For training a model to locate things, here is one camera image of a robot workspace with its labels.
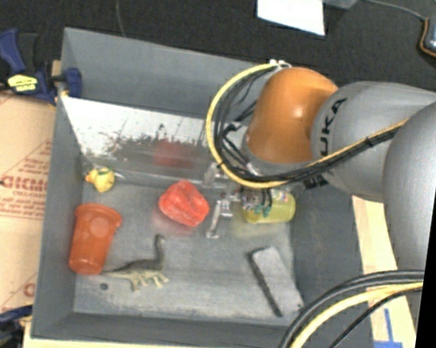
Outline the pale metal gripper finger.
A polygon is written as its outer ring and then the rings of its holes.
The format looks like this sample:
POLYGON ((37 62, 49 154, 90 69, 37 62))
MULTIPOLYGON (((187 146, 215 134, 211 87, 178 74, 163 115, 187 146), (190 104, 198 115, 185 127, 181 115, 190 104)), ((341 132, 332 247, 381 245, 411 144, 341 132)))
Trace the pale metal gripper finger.
POLYGON ((205 237, 208 239, 217 239, 220 237, 218 232, 221 222, 225 220, 230 221, 233 218, 234 211, 232 204, 232 201, 228 200, 228 198, 221 198, 215 202, 205 237))
POLYGON ((215 162, 211 162, 203 174, 202 187, 206 189, 221 189, 227 183, 228 177, 215 162))

